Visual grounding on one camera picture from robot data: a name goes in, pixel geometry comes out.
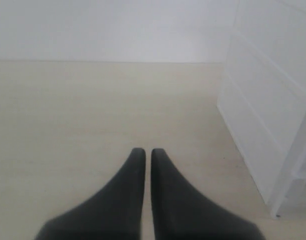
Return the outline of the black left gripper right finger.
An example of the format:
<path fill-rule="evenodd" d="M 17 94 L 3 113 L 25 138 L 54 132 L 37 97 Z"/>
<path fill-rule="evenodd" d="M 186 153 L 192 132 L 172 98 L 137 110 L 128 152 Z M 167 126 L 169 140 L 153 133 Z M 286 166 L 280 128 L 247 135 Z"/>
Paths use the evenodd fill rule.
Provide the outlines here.
<path fill-rule="evenodd" d="M 252 222 L 202 195 L 162 148 L 151 153 L 151 202 L 157 240 L 263 240 Z"/>

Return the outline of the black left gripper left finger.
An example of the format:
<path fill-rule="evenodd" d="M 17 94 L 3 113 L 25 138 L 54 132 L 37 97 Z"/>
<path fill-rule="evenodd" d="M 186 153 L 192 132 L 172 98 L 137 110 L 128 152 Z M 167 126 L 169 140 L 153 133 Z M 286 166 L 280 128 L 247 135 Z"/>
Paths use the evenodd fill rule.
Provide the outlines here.
<path fill-rule="evenodd" d="M 37 240 L 138 240 L 145 189 L 146 153 L 133 148 L 116 175 L 95 195 L 53 219 Z"/>

